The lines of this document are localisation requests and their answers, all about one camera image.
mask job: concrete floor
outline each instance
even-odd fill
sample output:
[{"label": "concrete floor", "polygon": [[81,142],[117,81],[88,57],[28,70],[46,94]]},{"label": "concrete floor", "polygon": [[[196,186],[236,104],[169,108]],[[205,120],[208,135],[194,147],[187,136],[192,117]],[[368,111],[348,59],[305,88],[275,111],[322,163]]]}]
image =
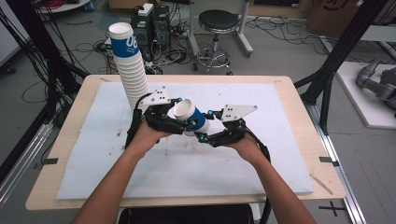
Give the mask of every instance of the concrete floor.
[{"label": "concrete floor", "polygon": [[[106,38],[107,27],[117,21],[128,20],[127,13],[116,13],[107,8],[106,2],[94,12],[88,13],[78,8],[65,13],[57,14],[60,21],[70,23],[92,21],[81,25],[66,25],[60,23],[64,39],[74,54],[80,59],[81,64],[91,74],[103,74],[105,67],[104,58],[95,53],[79,52],[77,49],[89,48],[98,40]],[[299,21],[302,27],[290,27],[291,31],[301,32],[302,36],[308,35],[304,28],[304,21]],[[269,31],[270,34],[281,36],[279,29]],[[310,39],[313,45],[295,45],[285,40],[275,39],[273,36],[258,28],[245,30],[248,41],[254,48],[254,53],[247,58],[239,42],[233,35],[220,37],[219,46],[226,49],[232,57],[232,70],[235,76],[288,76],[293,81],[317,71],[326,60],[324,48],[317,39]],[[200,47],[211,43],[210,36],[198,35]],[[384,62],[390,57],[381,50],[373,48],[366,42],[360,42],[351,55],[366,62],[381,55]],[[15,147],[25,130],[29,127],[43,103],[26,103],[21,99],[23,92],[39,81],[33,72],[32,65],[21,53],[17,53],[10,60],[17,68],[17,73],[0,74],[0,126],[1,150],[0,162],[3,162],[9,151]],[[172,64],[163,68],[164,74],[199,75],[205,69],[199,67],[198,71],[191,70],[191,63]],[[211,75],[223,75],[225,69],[211,70]],[[27,101],[41,101],[44,99],[44,86],[37,84],[29,89],[24,99]],[[394,158],[396,158],[395,130],[366,128],[357,110],[350,102],[345,90],[337,78],[332,87],[332,100],[329,113],[329,133],[332,143],[337,151],[350,185],[357,197],[358,203],[367,223],[395,223],[396,222],[396,175]],[[40,160],[44,149],[48,147],[59,129],[55,129],[49,141],[38,153],[36,161]],[[69,223],[77,210],[32,212],[26,210],[24,204],[31,191],[39,170],[33,165],[28,169],[0,210],[2,223]],[[344,207],[341,201],[332,201],[336,207]],[[330,206],[329,201],[304,202],[318,223],[350,223],[347,212],[339,210],[336,214],[332,210],[319,209],[320,206]],[[274,217],[270,223],[276,223]]]}]

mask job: white mat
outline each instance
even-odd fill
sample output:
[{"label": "white mat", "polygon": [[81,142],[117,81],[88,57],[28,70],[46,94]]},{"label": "white mat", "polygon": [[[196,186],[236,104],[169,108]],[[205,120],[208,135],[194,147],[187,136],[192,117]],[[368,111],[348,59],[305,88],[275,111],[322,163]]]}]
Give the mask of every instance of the white mat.
[{"label": "white mat", "polygon": [[[149,83],[149,91],[163,83]],[[244,117],[269,147],[273,165],[296,193],[313,187],[272,84],[166,83],[171,98],[191,99],[202,111],[226,104],[257,105]],[[103,83],[66,166],[57,199],[85,199],[122,152],[131,110],[121,83]],[[223,130],[211,121],[211,133]],[[227,147],[213,148],[195,137],[162,139],[140,161],[125,198],[252,195],[264,193],[255,170]]]},{"label": "white mat", "polygon": [[[358,73],[366,65],[367,63],[343,63],[338,69],[338,77],[367,127],[396,129],[396,110],[387,107],[372,91],[356,85]],[[371,79],[379,82],[382,72],[394,66],[380,64]]]}]

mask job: human arm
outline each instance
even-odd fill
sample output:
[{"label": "human arm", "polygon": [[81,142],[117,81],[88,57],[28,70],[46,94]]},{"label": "human arm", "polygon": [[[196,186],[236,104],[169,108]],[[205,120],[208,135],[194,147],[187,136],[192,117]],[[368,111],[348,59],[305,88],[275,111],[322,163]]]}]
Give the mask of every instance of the human arm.
[{"label": "human arm", "polygon": [[264,157],[253,138],[246,135],[228,147],[234,148],[256,170],[278,223],[316,223],[303,203]]},{"label": "human arm", "polygon": [[137,163],[160,138],[168,135],[152,130],[142,121],[131,144],[82,205],[72,223],[113,223]]}]

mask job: black chair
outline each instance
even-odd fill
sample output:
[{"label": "black chair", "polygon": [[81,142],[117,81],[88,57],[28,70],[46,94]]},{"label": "black chair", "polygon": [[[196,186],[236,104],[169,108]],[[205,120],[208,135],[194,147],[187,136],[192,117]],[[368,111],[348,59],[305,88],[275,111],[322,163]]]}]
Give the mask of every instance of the black chair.
[{"label": "black chair", "polygon": [[206,66],[206,73],[210,68],[227,67],[227,75],[232,75],[230,70],[230,55],[223,49],[218,48],[219,35],[229,34],[236,31],[239,23],[238,15],[223,10],[208,10],[199,15],[199,25],[204,30],[215,34],[212,48],[202,49],[198,52],[196,60]]}]

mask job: blue label on cup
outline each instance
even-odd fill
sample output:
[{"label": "blue label on cup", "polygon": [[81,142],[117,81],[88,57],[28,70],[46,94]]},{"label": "blue label on cup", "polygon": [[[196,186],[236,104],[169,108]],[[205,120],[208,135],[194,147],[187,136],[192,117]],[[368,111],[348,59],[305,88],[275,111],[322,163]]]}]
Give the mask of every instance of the blue label on cup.
[{"label": "blue label on cup", "polygon": [[193,129],[187,129],[187,132],[194,132],[200,130],[205,125],[206,118],[204,115],[195,107],[194,113],[189,117],[189,119],[198,119],[197,125]]},{"label": "blue label on cup", "polygon": [[136,38],[132,35],[127,39],[111,39],[111,48],[113,53],[119,58],[129,58],[136,55],[139,52]]}]

